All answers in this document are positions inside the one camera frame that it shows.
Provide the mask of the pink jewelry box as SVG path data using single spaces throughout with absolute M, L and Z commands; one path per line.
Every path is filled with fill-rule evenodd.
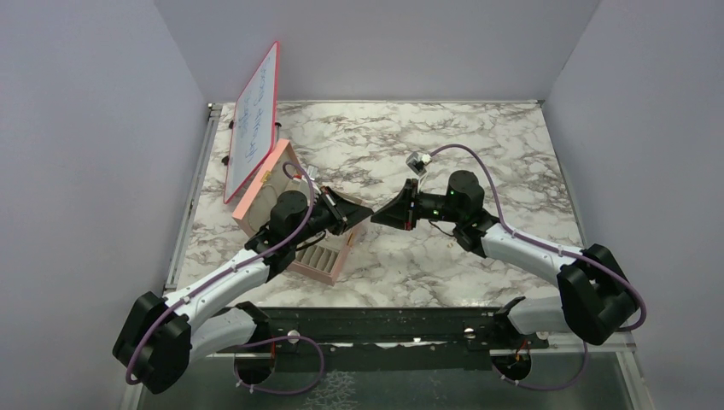
M 299 162 L 291 142 L 282 138 L 276 142 L 260 170 L 248 181 L 248 187 L 232 213 L 242 231 L 249 236 L 270 220 L 272 206 L 285 191 L 309 193 L 306 184 L 298 176 L 292 179 L 285 176 L 282 170 L 285 161 L 294 164 Z M 289 270 L 324 284 L 335 284 L 349 252 L 364 236 L 365 229 L 365 222 L 362 221 L 339 235 L 326 235 L 319 243 L 297 251 Z

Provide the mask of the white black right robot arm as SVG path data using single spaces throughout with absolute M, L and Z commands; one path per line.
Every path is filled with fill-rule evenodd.
M 570 332 L 592 345 L 603 344 L 643 308 L 612 253 L 558 245 L 504 227 L 484 207 L 485 191 L 474 173 L 456 171 L 445 194 L 424 193 L 407 179 L 400 193 L 376 211 L 374 224 L 410 231 L 418 221 L 449 222 L 457 244 L 482 258 L 512 264 L 553 284 L 558 295 L 518 297 L 495 315 L 493 338 L 512 348 L 537 332 Z

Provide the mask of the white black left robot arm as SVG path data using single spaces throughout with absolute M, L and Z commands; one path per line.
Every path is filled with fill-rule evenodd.
M 218 312 L 228 302 L 286 270 L 302 243 L 322 232 L 341 235 L 373 210 L 324 186 L 312 199 L 287 190 L 267 214 L 243 249 L 209 276 L 167 296 L 148 291 L 134 301 L 112 349 L 128 384 L 154 394 L 167 390 L 214 339 Z

